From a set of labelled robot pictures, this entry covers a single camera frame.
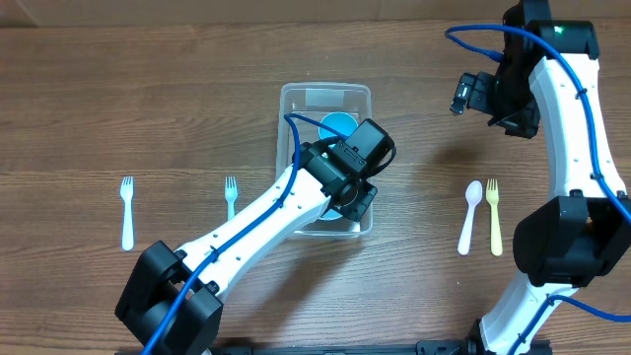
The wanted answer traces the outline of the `light blue bowl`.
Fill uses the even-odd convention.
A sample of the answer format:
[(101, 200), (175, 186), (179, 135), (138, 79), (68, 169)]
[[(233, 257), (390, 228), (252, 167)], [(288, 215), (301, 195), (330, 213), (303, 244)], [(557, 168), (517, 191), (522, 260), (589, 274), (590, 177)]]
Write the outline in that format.
[(321, 221), (335, 221), (342, 218), (342, 215), (338, 212), (336, 212), (333, 209), (329, 209), (327, 210), (325, 213), (323, 213), (320, 217), (319, 220)]

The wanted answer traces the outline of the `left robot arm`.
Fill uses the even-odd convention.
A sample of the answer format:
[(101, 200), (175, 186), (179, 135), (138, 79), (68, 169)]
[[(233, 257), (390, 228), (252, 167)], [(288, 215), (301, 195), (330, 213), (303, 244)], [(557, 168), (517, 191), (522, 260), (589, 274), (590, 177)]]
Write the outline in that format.
[(389, 143), (331, 137), (298, 146), (292, 164), (234, 218), (176, 250), (157, 241), (139, 256), (115, 315), (145, 354), (201, 354), (218, 333), (232, 287), (295, 231), (326, 211), (359, 220), (377, 189)]

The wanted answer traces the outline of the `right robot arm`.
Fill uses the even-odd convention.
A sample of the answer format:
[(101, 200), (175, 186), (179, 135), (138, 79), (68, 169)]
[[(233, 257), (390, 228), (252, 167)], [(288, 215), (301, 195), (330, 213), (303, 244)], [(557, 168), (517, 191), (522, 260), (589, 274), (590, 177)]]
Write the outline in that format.
[(547, 354), (534, 335), (562, 303), (608, 274), (630, 245), (630, 197), (599, 107), (599, 47), (588, 21), (556, 21), (545, 1), (510, 8), (495, 73), (463, 74), (451, 105), (510, 136), (545, 134), (549, 193), (513, 236), (517, 272), (462, 344), (465, 354)]

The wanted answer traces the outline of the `blue cup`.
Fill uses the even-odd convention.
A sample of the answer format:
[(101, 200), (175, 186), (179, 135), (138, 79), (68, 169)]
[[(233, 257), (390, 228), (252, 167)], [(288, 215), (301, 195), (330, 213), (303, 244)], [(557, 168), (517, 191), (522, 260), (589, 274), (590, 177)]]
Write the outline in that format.
[(320, 123), (345, 137), (349, 137), (359, 126), (357, 120), (350, 113), (340, 111), (327, 114)]

